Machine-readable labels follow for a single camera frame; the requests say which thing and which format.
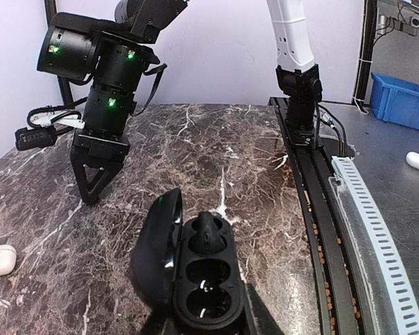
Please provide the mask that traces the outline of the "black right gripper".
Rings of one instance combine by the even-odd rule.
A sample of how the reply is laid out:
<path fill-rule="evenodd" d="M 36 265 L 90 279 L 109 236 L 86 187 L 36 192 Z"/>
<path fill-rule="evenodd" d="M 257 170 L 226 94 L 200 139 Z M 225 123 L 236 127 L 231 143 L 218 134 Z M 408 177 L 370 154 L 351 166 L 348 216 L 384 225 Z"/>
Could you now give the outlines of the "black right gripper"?
<path fill-rule="evenodd" d="M 76 131 L 71 147 L 71 164 L 85 204 L 97 202 L 104 188 L 122 169 L 130 142 L 125 135 L 95 135 L 91 131 Z"/>

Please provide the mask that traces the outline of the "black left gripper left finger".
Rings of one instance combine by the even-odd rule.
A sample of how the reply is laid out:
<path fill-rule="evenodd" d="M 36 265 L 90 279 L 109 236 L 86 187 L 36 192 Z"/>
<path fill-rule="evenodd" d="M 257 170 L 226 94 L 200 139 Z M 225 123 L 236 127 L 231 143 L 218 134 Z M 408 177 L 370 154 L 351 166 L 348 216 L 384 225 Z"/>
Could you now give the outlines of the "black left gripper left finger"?
<path fill-rule="evenodd" d="M 152 311 L 139 332 L 140 335 L 176 335 L 174 318 L 167 310 Z"/>

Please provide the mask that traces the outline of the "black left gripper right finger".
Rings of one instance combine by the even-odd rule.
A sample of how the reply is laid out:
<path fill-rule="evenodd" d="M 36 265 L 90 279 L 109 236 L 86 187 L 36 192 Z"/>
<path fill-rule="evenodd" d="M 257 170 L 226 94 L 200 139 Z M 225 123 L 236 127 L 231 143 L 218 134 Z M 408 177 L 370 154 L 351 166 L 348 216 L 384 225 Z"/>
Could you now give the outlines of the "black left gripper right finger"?
<path fill-rule="evenodd" d="M 279 325 L 270 314 L 263 300 L 250 283 L 245 285 L 244 319 L 242 322 L 243 334 L 280 334 Z"/>

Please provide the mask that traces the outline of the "black earbud charging case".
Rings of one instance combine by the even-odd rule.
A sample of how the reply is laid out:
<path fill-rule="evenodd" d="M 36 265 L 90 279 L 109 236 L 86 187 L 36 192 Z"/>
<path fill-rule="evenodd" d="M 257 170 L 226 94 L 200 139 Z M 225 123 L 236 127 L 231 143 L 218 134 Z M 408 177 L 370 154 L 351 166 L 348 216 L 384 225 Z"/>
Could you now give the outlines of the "black earbud charging case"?
<path fill-rule="evenodd" d="M 197 217 L 184 220 L 180 188 L 155 199 L 131 252 L 131 283 L 146 305 L 170 311 L 184 330 L 229 334 L 244 309 L 233 229 L 215 216 L 223 223 L 219 234 L 226 248 L 197 254 L 189 248 Z"/>

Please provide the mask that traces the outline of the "white earbud charging case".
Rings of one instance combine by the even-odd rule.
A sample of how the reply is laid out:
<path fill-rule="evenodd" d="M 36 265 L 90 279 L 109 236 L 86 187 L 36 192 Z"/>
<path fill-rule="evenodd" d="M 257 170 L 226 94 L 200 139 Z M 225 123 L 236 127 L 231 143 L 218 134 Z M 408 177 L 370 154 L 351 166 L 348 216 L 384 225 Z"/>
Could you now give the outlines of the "white earbud charging case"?
<path fill-rule="evenodd" d="M 0 276 L 10 274 L 17 264 L 17 251 L 9 244 L 0 245 Z"/>

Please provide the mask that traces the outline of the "small black earbud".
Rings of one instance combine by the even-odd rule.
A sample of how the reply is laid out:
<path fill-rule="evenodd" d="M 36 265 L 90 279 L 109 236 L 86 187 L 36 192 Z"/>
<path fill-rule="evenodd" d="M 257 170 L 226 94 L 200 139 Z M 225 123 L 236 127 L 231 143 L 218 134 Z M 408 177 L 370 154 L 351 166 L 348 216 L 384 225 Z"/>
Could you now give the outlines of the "small black earbud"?
<path fill-rule="evenodd" d="M 189 248 L 201 255 L 212 255 L 222 252 L 226 248 L 224 238 L 219 234 L 223 227 L 222 221 L 208 211 L 202 211 L 192 222 L 191 227 L 196 231 L 189 240 Z"/>

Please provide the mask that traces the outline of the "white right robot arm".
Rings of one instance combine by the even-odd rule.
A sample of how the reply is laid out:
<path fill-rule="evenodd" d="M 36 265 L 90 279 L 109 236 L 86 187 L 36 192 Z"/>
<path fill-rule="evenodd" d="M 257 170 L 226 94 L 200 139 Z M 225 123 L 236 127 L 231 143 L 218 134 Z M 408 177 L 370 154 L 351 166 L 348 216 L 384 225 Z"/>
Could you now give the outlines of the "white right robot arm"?
<path fill-rule="evenodd" d="M 57 13 L 51 19 L 37 69 L 90 84 L 82 100 L 84 127 L 73 137 L 71 163 L 82 201 L 93 204 L 122 169 L 130 144 L 124 136 L 136 115 L 142 76 L 161 78 L 165 66 L 152 44 L 187 6 L 185 1 L 120 1 L 114 20 Z M 288 96 L 284 119 L 293 144 L 318 147 L 322 85 L 301 1 L 269 1 L 277 44 L 277 81 Z"/>

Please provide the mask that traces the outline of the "blue plastic storage bin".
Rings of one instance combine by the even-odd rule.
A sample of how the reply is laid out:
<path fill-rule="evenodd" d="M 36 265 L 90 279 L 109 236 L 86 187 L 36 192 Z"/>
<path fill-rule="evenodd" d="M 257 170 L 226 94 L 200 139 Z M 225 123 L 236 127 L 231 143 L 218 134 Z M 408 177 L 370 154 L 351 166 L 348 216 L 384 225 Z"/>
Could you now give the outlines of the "blue plastic storage bin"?
<path fill-rule="evenodd" d="M 419 131 L 419 84 L 372 73 L 370 105 L 374 116 L 384 122 Z"/>

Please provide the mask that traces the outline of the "black front table rail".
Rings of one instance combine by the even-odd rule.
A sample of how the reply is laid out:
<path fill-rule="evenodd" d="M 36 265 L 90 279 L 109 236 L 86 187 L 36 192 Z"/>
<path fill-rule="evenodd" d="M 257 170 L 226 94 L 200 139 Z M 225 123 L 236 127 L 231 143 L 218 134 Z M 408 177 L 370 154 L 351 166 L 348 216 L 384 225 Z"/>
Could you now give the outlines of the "black front table rail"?
<path fill-rule="evenodd" d="M 346 221 L 331 188 L 338 140 L 322 137 L 316 149 L 295 144 L 285 124 L 288 101 L 271 97 L 291 164 L 314 267 L 322 334 L 375 334 L 366 281 Z"/>

